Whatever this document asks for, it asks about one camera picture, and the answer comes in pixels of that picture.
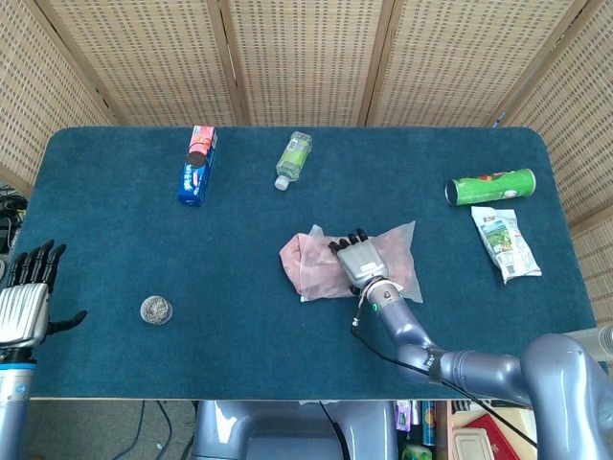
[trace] plastic water bottle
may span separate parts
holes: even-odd
[[[279,190],[286,190],[289,182],[298,180],[312,145],[312,138],[308,134],[298,131],[292,133],[284,154],[277,163],[278,177],[275,180],[275,187]]]

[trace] red object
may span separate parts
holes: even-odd
[[[466,425],[466,428],[484,428],[486,430],[495,460],[520,460],[491,415],[486,414],[479,417]]]

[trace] woven panel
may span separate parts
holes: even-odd
[[[355,125],[381,0],[232,0],[255,125]]]
[[[111,120],[22,2],[0,2],[0,43],[0,167],[27,194],[51,134]]]
[[[484,125],[572,3],[405,2],[369,123]]]
[[[599,323],[613,323],[613,219],[575,238],[583,279]]]
[[[509,120],[545,138],[572,224],[613,199],[613,3],[604,2]]]
[[[129,124],[234,123],[206,2],[44,2]]]

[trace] green can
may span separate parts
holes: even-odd
[[[451,206],[460,206],[530,196],[535,188],[534,173],[531,170],[517,170],[449,180],[444,186],[444,195]]]

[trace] humanoid robot hand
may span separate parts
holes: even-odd
[[[329,248],[358,289],[365,287],[373,278],[387,278],[389,274],[375,245],[361,228],[356,229],[355,234],[350,233],[346,240],[332,241]]]
[[[11,265],[7,287],[0,292],[0,349],[33,349],[47,335],[67,331],[83,320],[79,311],[68,321],[49,321],[49,296],[54,290],[61,244],[53,251],[53,240],[19,254]]]

